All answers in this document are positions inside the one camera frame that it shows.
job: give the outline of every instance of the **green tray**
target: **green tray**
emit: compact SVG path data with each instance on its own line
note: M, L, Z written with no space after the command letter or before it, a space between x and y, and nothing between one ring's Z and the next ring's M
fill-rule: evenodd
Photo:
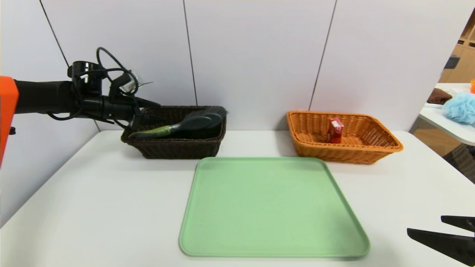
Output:
M180 248L200 257L359 257L370 242L323 161L205 158Z

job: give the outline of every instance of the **white wall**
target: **white wall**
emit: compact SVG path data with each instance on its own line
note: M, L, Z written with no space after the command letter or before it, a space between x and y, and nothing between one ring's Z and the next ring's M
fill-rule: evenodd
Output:
M69 80L38 0L1 2L2 75L16 80ZM1 225L98 129L92 120L59 122L44 114L18 114L8 139L0 178Z
M182 0L43 0L43 5L69 64L96 62L95 50L102 46L144 82L153 81L137 96L162 105L196 105ZM101 60L116 67L106 54ZM103 94L108 90L104 82ZM98 124L101 130L120 129Z
M335 0L185 0L198 105L230 130L285 129L310 106Z
M311 110L409 130L472 13L472 0L338 0Z

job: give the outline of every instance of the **wicker basket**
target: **wicker basket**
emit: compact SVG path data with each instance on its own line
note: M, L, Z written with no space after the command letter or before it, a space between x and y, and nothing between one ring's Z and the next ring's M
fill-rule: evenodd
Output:
M163 122L140 125L137 131L175 124L187 114L206 108L207 106L162 106L158 109L144 109L144 114L161 118ZM121 140L138 149L147 159L202 159L216 156L225 132L226 118L219 126L211 129L181 131L159 139L128 138L132 131L125 130Z
M329 119L344 125L342 143L324 143ZM324 161L373 164L403 149L402 144L377 119L363 114L291 111L287 113L295 151L301 157Z

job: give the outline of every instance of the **brown towel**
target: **brown towel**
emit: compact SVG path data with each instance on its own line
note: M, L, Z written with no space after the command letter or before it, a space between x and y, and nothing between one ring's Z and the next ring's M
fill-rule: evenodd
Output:
M431 103L431 104L445 104L445 102L447 102L447 100L451 99L452 96L442 90L440 90L439 88L434 88L434 90L432 91L432 93L430 94L429 96L429 99L427 100L428 103Z

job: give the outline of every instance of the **brush bristles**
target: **brush bristles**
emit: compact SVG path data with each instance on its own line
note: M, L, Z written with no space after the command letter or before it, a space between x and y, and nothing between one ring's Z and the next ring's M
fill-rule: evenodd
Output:
M204 110L194 111L194 112L186 115L185 118L195 117L195 116L203 116L203 115L209 114L209 113L218 114L219 116L221 116L221 118L224 118L224 116L226 116L226 114L228 114L228 111L225 108L221 107L221 106L212 106L212 107L209 107L209 108L204 109Z

